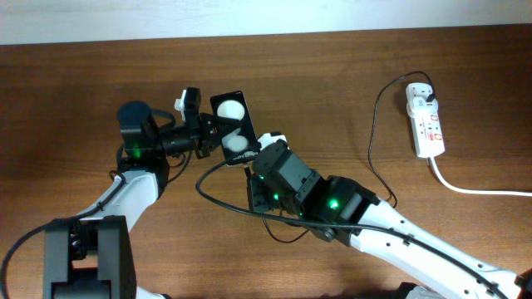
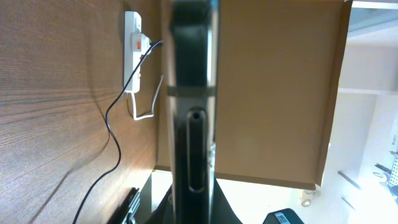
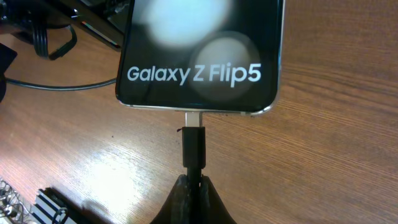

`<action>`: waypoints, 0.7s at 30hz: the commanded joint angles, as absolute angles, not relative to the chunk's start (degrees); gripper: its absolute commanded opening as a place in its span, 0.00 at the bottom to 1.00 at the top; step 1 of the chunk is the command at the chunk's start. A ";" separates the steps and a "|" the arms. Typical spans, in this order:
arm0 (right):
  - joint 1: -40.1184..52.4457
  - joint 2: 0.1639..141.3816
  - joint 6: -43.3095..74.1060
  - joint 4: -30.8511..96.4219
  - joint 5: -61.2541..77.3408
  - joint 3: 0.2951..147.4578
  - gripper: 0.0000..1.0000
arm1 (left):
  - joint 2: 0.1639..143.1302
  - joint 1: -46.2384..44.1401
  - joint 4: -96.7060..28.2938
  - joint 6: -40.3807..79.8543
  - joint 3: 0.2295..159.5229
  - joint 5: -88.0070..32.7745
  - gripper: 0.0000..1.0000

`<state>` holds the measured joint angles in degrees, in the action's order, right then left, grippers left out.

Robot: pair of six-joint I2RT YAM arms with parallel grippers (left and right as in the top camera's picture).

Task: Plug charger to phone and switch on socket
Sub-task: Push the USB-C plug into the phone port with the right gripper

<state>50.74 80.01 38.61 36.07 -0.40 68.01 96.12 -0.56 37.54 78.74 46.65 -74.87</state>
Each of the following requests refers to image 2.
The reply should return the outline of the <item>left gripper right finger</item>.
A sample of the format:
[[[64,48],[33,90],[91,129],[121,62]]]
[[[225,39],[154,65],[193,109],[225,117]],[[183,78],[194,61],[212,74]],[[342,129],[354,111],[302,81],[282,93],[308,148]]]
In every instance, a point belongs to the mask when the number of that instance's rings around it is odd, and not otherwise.
[[[213,191],[213,208],[211,213],[212,224],[242,224],[236,216],[218,181],[215,179]]]

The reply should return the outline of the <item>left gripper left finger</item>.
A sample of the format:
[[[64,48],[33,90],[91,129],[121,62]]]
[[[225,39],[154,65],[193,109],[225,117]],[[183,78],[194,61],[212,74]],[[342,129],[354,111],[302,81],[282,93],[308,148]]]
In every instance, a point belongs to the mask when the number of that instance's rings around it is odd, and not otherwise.
[[[122,204],[115,210],[108,224],[131,224],[140,205],[140,191],[132,188]]]

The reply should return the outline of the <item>black smartphone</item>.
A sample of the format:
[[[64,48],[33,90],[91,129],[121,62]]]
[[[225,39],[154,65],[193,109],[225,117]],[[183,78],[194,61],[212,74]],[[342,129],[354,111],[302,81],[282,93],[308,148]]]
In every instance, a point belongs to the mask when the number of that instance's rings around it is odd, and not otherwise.
[[[168,1],[167,119],[176,223],[210,223],[219,1]]]

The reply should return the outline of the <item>white power strip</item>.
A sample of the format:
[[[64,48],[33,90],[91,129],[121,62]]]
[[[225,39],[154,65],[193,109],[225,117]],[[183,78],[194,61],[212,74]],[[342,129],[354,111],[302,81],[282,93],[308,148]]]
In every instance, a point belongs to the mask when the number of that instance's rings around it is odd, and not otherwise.
[[[126,11],[124,13],[124,86],[127,86],[125,92],[137,93],[140,90],[140,67],[134,73],[130,82],[128,82],[131,74],[136,69],[141,56],[133,56],[129,38],[132,33],[141,33],[142,19],[138,12]]]

